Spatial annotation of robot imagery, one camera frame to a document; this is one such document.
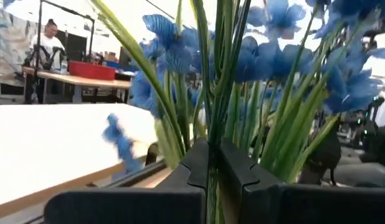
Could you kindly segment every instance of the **woman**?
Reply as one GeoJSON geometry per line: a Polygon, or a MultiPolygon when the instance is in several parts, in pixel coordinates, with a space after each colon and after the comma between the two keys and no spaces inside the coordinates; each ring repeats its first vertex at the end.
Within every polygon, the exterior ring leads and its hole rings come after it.
{"type": "MultiPolygon", "coordinates": [[[[47,22],[44,33],[41,33],[40,35],[40,45],[43,46],[47,53],[49,53],[50,57],[53,54],[53,47],[60,47],[61,49],[65,50],[64,46],[62,45],[61,41],[55,37],[58,32],[57,24],[55,24],[53,19],[49,19],[47,22]]],[[[34,45],[37,44],[37,34],[32,38],[31,45],[29,48],[33,49],[34,45]]],[[[42,62],[45,62],[45,55],[40,53],[42,56],[42,62]]],[[[52,70],[60,70],[61,63],[60,63],[60,55],[56,54],[54,56],[54,61],[52,64],[51,69],[52,70]]]]}

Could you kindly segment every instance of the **person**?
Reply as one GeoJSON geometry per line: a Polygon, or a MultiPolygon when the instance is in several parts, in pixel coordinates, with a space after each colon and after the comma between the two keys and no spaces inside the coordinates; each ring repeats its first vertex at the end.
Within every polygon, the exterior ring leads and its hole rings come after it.
{"type": "MultiPolygon", "coordinates": [[[[44,33],[41,33],[40,35],[40,45],[43,46],[47,53],[52,56],[53,54],[53,47],[60,47],[61,49],[65,50],[64,46],[62,45],[61,41],[55,37],[58,32],[57,24],[54,22],[53,19],[49,19],[47,24],[44,28],[44,33]]],[[[37,34],[32,38],[31,45],[29,46],[30,49],[34,48],[34,45],[37,44],[37,34]]],[[[60,55],[56,54],[54,56],[53,64],[51,69],[52,70],[60,70],[61,68],[61,61],[60,61],[60,55]]]]}

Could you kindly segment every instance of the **red box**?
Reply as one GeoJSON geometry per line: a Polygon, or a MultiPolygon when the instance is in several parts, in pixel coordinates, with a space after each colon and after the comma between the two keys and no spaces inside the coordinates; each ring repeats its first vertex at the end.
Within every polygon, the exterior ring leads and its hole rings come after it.
{"type": "Polygon", "coordinates": [[[114,80],[115,68],[86,62],[69,61],[69,73],[82,78],[114,80]]]}

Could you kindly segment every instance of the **red bin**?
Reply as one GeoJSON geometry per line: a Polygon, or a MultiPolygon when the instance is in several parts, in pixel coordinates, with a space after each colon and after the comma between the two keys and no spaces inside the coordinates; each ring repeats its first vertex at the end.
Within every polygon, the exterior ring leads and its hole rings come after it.
{"type": "Polygon", "coordinates": [[[82,78],[114,80],[115,68],[86,62],[69,61],[69,73],[82,78]]]}

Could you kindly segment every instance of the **flower arrangement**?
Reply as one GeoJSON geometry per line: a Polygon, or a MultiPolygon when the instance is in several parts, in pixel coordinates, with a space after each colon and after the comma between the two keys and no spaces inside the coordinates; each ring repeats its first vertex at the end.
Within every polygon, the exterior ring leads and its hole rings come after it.
{"type": "Polygon", "coordinates": [[[321,143],[341,113],[361,110],[379,93],[380,80],[363,70],[370,56],[385,58],[385,49],[363,49],[362,37],[385,19],[385,0],[306,0],[312,7],[300,44],[280,46],[280,39],[299,31],[305,17],[301,5],[267,0],[250,7],[251,0],[218,0],[216,29],[208,30],[202,0],[190,0],[197,29],[183,27],[181,1],[176,20],[145,15],[155,38],[137,43],[101,0],[91,0],[99,19],[127,48],[141,68],[133,80],[133,104],[151,111],[161,153],[175,168],[193,140],[207,138],[212,147],[208,220],[221,211],[216,151],[228,138],[247,155],[284,182],[294,182],[307,157],[321,143]],[[309,37],[314,19],[323,21],[309,37]],[[267,40],[249,35],[264,27],[267,40]],[[308,38],[320,39],[315,50],[308,38]],[[190,72],[202,77],[202,87],[185,82],[190,72]],[[203,112],[205,119],[198,119],[203,112]],[[322,111],[325,122],[311,136],[312,122],[322,111]],[[265,127],[270,126],[265,144],[265,127]]]}

